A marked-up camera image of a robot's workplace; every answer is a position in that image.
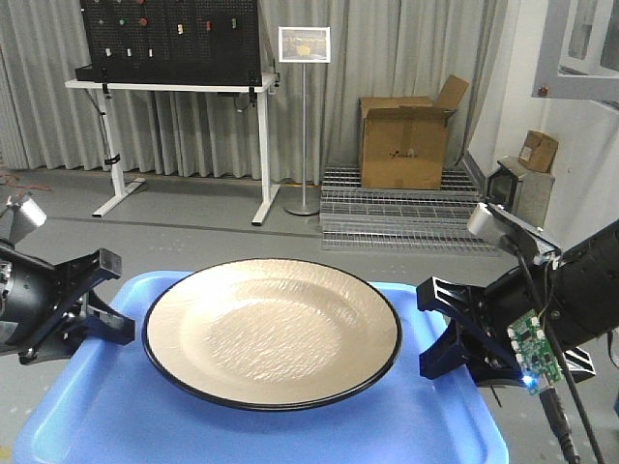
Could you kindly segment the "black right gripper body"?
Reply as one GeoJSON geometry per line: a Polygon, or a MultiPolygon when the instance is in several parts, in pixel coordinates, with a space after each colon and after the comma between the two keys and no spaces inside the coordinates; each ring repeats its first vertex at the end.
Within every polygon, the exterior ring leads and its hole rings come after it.
{"type": "Polygon", "coordinates": [[[535,307],[526,278],[530,276],[560,347],[573,350],[595,337],[595,269],[592,265],[564,265],[556,271],[514,268],[485,288],[482,314],[496,343],[509,350],[507,328],[535,307]]]}

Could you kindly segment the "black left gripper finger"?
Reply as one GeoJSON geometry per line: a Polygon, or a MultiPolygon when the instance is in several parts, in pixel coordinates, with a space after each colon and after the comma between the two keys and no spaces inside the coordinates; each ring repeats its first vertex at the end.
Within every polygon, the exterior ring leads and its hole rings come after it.
{"type": "Polygon", "coordinates": [[[99,284],[122,275],[122,258],[115,252],[99,248],[91,254],[55,266],[60,296],[76,300],[99,284]]]}
{"type": "Polygon", "coordinates": [[[113,309],[94,290],[84,296],[78,325],[87,336],[116,344],[129,344],[135,340],[135,321],[113,309]]]}

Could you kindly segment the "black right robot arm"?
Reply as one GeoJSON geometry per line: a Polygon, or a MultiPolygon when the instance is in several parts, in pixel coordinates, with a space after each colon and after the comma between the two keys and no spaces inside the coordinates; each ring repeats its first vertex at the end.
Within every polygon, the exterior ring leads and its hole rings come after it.
{"type": "MultiPolygon", "coordinates": [[[[563,350],[617,328],[617,223],[569,249],[556,271],[529,270],[563,350]]],[[[434,380],[464,365],[479,386],[520,385],[507,329],[533,307],[525,279],[521,269],[513,268],[486,287],[438,277],[420,284],[417,308],[437,310],[450,319],[445,332],[420,355],[421,375],[434,380]]]]}

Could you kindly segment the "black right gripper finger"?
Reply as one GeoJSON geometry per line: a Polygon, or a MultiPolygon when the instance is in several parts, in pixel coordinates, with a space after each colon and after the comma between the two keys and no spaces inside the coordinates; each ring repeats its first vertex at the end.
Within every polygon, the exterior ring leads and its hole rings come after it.
{"type": "Polygon", "coordinates": [[[437,379],[467,364],[476,356],[477,341],[454,318],[435,342],[419,355],[420,374],[437,379]]]}
{"type": "Polygon", "coordinates": [[[482,286],[452,283],[431,276],[416,288],[417,308],[443,314],[468,314],[479,306],[484,291],[482,286]]]}

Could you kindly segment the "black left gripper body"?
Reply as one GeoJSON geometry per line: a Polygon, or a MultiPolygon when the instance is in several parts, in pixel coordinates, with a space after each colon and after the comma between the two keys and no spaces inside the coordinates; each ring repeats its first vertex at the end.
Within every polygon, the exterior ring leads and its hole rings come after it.
{"type": "Polygon", "coordinates": [[[85,336],[74,327],[85,282],[85,255],[56,265],[1,247],[1,354],[22,364],[70,358],[85,336]]]}

